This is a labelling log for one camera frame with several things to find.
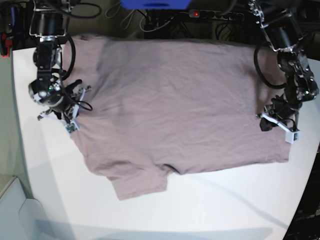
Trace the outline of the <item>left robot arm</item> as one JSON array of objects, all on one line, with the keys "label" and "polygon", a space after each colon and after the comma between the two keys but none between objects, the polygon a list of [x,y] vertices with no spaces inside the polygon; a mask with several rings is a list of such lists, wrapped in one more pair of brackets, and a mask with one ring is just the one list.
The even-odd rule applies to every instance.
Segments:
[{"label": "left robot arm", "polygon": [[[250,0],[248,6],[257,18],[265,40],[254,50],[253,61],[260,80],[269,88],[284,90],[264,107],[264,113],[282,124],[297,117],[304,102],[313,101],[319,94],[302,41],[303,32],[296,19],[298,0]],[[261,47],[268,44],[277,54],[277,64],[284,72],[285,83],[272,84],[263,75],[258,61]]]}]

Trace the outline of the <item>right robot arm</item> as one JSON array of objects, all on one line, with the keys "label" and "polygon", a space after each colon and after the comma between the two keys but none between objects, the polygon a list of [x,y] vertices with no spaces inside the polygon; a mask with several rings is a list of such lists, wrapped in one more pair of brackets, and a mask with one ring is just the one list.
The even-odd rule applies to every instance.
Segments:
[{"label": "right robot arm", "polygon": [[[33,53],[33,63],[37,71],[36,79],[28,86],[29,95],[35,103],[48,108],[38,119],[54,113],[59,120],[70,123],[77,117],[76,111],[79,108],[92,111],[93,107],[82,100],[86,89],[74,93],[74,89],[82,84],[82,80],[78,79],[64,86],[64,81],[71,75],[76,61],[76,46],[68,33],[69,20],[94,19],[102,13],[102,8],[87,2],[86,6],[97,8],[97,13],[76,15],[72,10],[78,5],[83,5],[80,0],[35,0],[33,4],[29,34],[38,39]],[[67,70],[63,69],[62,46],[59,41],[61,37],[65,37],[71,47],[71,60]]]}]

